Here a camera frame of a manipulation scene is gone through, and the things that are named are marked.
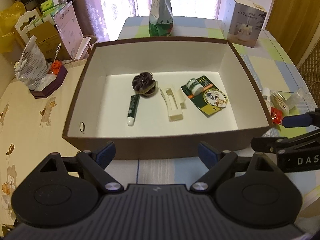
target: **purple tray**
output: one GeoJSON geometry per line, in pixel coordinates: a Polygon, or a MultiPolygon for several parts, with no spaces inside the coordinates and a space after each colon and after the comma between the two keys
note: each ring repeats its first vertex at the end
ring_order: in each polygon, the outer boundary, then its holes
{"type": "Polygon", "coordinates": [[[47,98],[49,95],[51,95],[53,92],[55,92],[59,87],[61,87],[67,73],[68,73],[67,69],[64,67],[64,65],[62,65],[60,67],[59,73],[58,73],[55,80],[53,80],[49,85],[47,85],[41,91],[31,91],[30,90],[31,94],[35,98],[47,98]]]}

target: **wooden panel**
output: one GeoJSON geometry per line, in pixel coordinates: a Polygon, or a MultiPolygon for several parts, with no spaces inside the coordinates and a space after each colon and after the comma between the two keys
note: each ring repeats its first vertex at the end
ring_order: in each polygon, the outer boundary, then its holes
{"type": "Polygon", "coordinates": [[[266,26],[298,64],[320,22],[320,0],[275,0],[266,26]]]}

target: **green tube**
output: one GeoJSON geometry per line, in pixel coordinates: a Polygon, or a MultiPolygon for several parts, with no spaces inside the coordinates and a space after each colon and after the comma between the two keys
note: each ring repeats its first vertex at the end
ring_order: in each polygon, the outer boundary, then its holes
{"type": "Polygon", "coordinates": [[[140,100],[139,94],[131,96],[128,117],[127,117],[127,124],[129,126],[133,126],[133,124],[134,124],[134,119],[136,118],[139,100],[140,100]]]}

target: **table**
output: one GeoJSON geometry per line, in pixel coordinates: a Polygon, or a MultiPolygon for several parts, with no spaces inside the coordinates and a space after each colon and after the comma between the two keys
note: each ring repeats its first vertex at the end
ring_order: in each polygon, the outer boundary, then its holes
{"type": "MultiPolygon", "coordinates": [[[[148,17],[126,20],[119,39],[148,36],[148,17]]],[[[174,17],[173,35],[223,38],[219,21],[174,17]]],[[[298,87],[307,93],[304,102],[291,111],[302,114],[314,110],[316,104],[294,64],[272,35],[262,31],[254,49],[235,45],[249,67],[260,89],[268,87],[289,96],[298,87]]],[[[62,139],[62,129],[76,84],[85,60],[66,64],[68,74],[63,85],[49,98],[34,99],[28,88],[13,80],[0,98],[0,223],[12,225],[14,214],[4,202],[14,188],[50,153],[74,156],[78,150],[62,139]]],[[[273,136],[293,137],[314,130],[314,127],[280,130],[273,136]]],[[[240,155],[250,156],[245,149],[240,155]]],[[[187,187],[206,173],[198,157],[166,160],[114,160],[106,171],[125,187],[128,183],[172,184],[187,187]]],[[[288,175],[304,196],[303,208],[313,203],[320,193],[320,171],[288,175]]]]}

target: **yellow plastic bag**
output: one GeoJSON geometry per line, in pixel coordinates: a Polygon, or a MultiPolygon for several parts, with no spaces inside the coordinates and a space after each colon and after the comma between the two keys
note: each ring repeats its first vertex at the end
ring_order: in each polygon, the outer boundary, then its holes
{"type": "Polygon", "coordinates": [[[12,28],[25,12],[26,9],[22,2],[15,2],[8,9],[0,12],[0,53],[13,50],[14,36],[12,28]]]}

